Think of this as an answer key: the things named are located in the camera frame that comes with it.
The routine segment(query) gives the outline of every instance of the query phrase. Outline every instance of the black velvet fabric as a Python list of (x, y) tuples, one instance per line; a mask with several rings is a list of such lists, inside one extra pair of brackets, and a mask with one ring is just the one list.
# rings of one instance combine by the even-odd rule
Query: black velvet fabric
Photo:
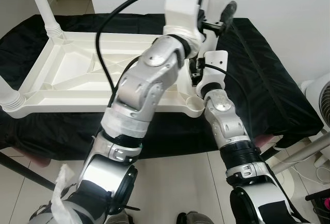
[[(96, 32), (106, 14), (56, 16), (64, 31)], [(161, 34), (163, 14), (119, 14), (104, 29), (108, 33)], [(0, 75), (18, 90), (48, 37), (39, 15), (25, 20), (0, 40)], [(228, 71), (242, 83), (252, 102), (253, 134), (282, 134), (299, 139), (316, 134), (322, 122), (287, 73), (264, 37), (248, 19), (234, 19), (219, 40), (229, 52)], [(246, 123), (246, 104), (230, 78), (229, 97)], [(34, 113), (13, 119), (0, 112), (0, 147), (13, 146), (31, 154), (58, 160), (84, 159), (103, 113)], [(182, 155), (216, 150), (204, 116), (156, 113), (143, 139), (140, 158)]]

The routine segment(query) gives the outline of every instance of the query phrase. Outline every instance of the pink object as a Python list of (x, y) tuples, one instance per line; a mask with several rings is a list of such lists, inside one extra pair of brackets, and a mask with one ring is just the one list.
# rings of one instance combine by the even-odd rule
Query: pink object
[(273, 139), (273, 137), (273, 135), (259, 135), (254, 139), (255, 145), (261, 148), (266, 145), (271, 139)]
[(330, 198), (327, 198), (325, 201), (324, 201), (324, 206), (330, 210)]
[(46, 167), (50, 164), (51, 159), (50, 158), (43, 158), (43, 157), (39, 157), (39, 156), (35, 156), (32, 154), (29, 154), (27, 152), (24, 152), (18, 148), (14, 148), (15, 150), (19, 151), (20, 153), (24, 154), (26, 157), (28, 157), (32, 162), (34, 162), (35, 164), (37, 164), (40, 167)]

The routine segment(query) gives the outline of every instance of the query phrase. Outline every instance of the robotic arm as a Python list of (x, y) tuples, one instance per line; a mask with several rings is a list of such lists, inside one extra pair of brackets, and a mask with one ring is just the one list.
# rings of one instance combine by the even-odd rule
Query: robotic arm
[[(77, 191), (63, 201), (77, 223), (102, 224), (107, 215), (118, 214), (127, 207), (138, 173), (133, 163), (141, 153), (141, 139), (156, 106), (176, 81), (184, 60), (196, 58), (203, 50), (205, 37), (197, 24), (201, 1), (166, 0), (164, 35), (121, 77), (113, 103), (102, 118), (103, 130), (97, 134), (85, 161)], [(233, 6), (229, 6), (231, 15), (226, 15), (227, 8), (220, 22), (204, 21), (203, 28), (219, 35), (233, 17)], [(201, 60), (226, 70), (227, 56), (225, 51), (206, 52)], [(297, 223), (224, 91), (225, 75), (210, 68), (196, 70), (202, 76), (197, 80), (196, 91), (204, 99), (205, 116), (227, 168), (227, 182), (234, 188), (230, 202), (237, 223)], [(57, 223), (50, 207), (30, 221), (44, 223)]]

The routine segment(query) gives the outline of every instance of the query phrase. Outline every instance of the white fan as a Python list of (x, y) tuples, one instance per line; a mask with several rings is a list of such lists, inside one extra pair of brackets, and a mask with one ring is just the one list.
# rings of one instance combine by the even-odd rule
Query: white fan
[[(309, 138), (313, 142), (330, 132), (330, 73), (314, 81), (303, 82), (301, 90), (324, 123), (323, 129), (317, 135)], [(320, 167), (330, 159), (330, 147), (321, 152), (323, 155), (314, 163), (316, 167)]]

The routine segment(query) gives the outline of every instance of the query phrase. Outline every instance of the black tripod leg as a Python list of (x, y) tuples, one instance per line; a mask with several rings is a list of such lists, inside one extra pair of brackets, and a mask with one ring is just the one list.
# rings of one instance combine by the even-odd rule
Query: black tripod leg
[(17, 172), (18, 174), (40, 184), (47, 189), (54, 190), (55, 184), (51, 181), (43, 178), (39, 174), (31, 171), (30, 169), (26, 168), (25, 166), (21, 165), (20, 163), (16, 162), (15, 160), (11, 159), (10, 157), (4, 155), (0, 152), (0, 164), (7, 167), (10, 170)]

